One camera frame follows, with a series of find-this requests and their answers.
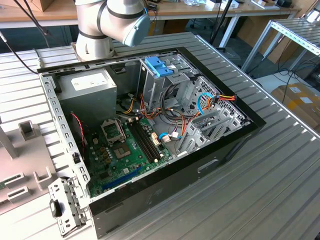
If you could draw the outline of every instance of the slotted aluminum surface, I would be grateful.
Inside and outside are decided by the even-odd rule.
[[[271,27],[315,55],[320,54],[320,26],[304,18],[273,20]]]
[[[151,36],[119,55],[186,47],[267,122],[223,167],[107,235],[108,240],[314,239],[320,231],[319,136],[237,67],[192,33]],[[39,51],[45,66],[75,63],[71,47]],[[33,69],[34,51],[19,54]],[[39,78],[11,53],[0,55],[0,116],[5,131],[41,127],[60,176],[70,173]],[[48,194],[0,215],[6,239],[61,239]],[[88,224],[68,239],[95,239]]]

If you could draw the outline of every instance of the motherboard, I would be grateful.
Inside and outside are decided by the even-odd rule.
[[[108,121],[102,124],[102,128],[96,128],[85,136],[88,143],[85,161],[91,177],[91,197],[96,197],[172,159],[166,147],[158,142],[146,118],[124,123],[117,121],[107,126],[106,123]],[[110,139],[117,136],[122,140],[111,143]]]

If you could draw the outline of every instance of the ram slot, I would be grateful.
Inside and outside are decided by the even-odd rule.
[[[151,142],[149,137],[146,135],[141,125],[137,122],[133,122],[128,124],[128,128],[132,133],[134,139],[138,143],[139,147],[142,149],[142,151],[146,155],[148,162],[151,164],[156,159],[159,160],[160,155],[157,149],[155,148],[154,144]]]

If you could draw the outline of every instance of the table leg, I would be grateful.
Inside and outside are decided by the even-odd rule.
[[[302,59],[302,57],[306,54],[308,50],[307,49],[303,49],[303,51],[300,53],[300,55],[294,60],[294,62],[292,63],[292,65],[289,67],[289,70],[291,71],[292,69],[294,69],[294,67],[299,63],[299,61]]]
[[[228,25],[225,33],[224,33],[224,36],[223,36],[223,38],[222,38],[222,40],[220,42],[219,48],[225,48],[226,47],[226,45],[227,45],[227,43],[228,43],[228,41],[230,39],[230,36],[231,36],[232,32],[234,31],[234,29],[235,29],[235,27],[237,25],[237,22],[238,22],[239,18],[240,18],[239,16],[233,16],[231,18],[231,21],[230,21],[230,23],[229,23],[229,25]]]
[[[291,13],[291,14],[288,16],[287,19],[293,19],[296,14],[297,14],[296,12]],[[270,43],[269,47],[268,47],[267,50],[264,52],[264,54],[263,54],[264,57],[267,56],[267,55],[270,53],[270,51],[272,51],[272,50],[274,49],[274,47],[275,47],[276,44],[278,44],[278,41],[279,41],[281,35],[282,35],[282,33],[280,33],[280,32],[278,32],[278,33],[275,35],[275,37],[274,37],[274,39],[272,40],[272,42]]]
[[[245,72],[247,70],[247,68],[250,66],[252,60],[254,59],[255,55],[257,54],[260,46],[266,40],[266,38],[270,32],[270,29],[271,29],[271,22],[272,22],[271,20],[268,22],[268,24],[266,25],[265,29],[263,30],[261,36],[259,37],[258,41],[254,45],[252,51],[250,52],[249,56],[247,57],[244,64],[242,65],[242,68],[241,68],[242,71]]]

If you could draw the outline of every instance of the metal bracket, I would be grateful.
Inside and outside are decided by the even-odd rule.
[[[81,228],[88,220],[86,216],[87,209],[80,209],[77,194],[82,190],[76,186],[76,181],[78,181],[76,177],[58,178],[48,187],[52,216],[57,217],[56,221],[62,237]]]

